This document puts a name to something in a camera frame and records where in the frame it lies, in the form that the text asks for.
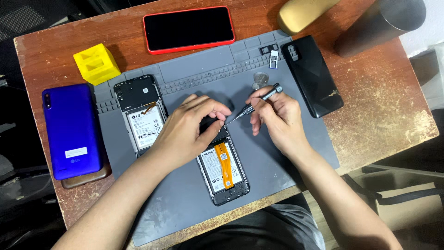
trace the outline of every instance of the hand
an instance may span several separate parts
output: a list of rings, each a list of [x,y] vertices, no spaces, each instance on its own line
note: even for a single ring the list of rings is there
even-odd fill
[[[143,156],[162,157],[163,168],[171,172],[202,153],[224,125],[225,116],[230,114],[224,104],[208,96],[192,94],[168,117],[153,146]],[[199,134],[199,123],[207,115],[219,120]]]
[[[288,156],[296,149],[311,148],[302,127],[301,109],[297,100],[283,92],[272,95],[267,101],[259,98],[272,88],[271,85],[261,88],[245,101],[255,109],[250,119],[253,135],[258,135],[261,125],[265,123],[271,140],[284,155]]]

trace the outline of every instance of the left hand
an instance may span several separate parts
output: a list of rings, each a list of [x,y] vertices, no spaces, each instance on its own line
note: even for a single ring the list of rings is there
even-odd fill
[[[199,134],[199,123],[207,115],[219,120]],[[228,115],[231,111],[224,104],[208,96],[192,94],[168,117],[156,141],[142,158],[161,157],[162,167],[171,172],[202,153],[219,133]]]

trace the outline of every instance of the silver sim tray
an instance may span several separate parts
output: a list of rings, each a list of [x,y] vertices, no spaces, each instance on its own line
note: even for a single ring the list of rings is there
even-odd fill
[[[271,51],[271,55],[270,55],[270,65],[269,65],[268,68],[270,68],[270,69],[278,69],[278,56],[279,56],[279,54],[278,54],[278,51],[277,51],[277,50],[272,50],[272,51]]]

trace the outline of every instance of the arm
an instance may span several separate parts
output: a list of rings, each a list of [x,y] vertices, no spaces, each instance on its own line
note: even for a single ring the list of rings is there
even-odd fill
[[[122,249],[134,219],[159,182],[203,152],[231,111],[207,96],[190,95],[168,117],[153,146],[59,239],[54,249]],[[218,117],[199,134],[206,115]]]
[[[253,135],[267,124],[271,139],[299,170],[302,180],[318,202],[338,244],[347,249],[401,249],[398,240],[373,210],[342,180],[308,143],[302,127],[299,103],[284,93],[267,102],[260,98],[271,89],[253,93]]]

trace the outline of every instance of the red smartphone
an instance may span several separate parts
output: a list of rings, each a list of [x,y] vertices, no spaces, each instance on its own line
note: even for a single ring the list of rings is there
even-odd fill
[[[163,54],[234,42],[226,6],[150,14],[143,17],[148,51]]]

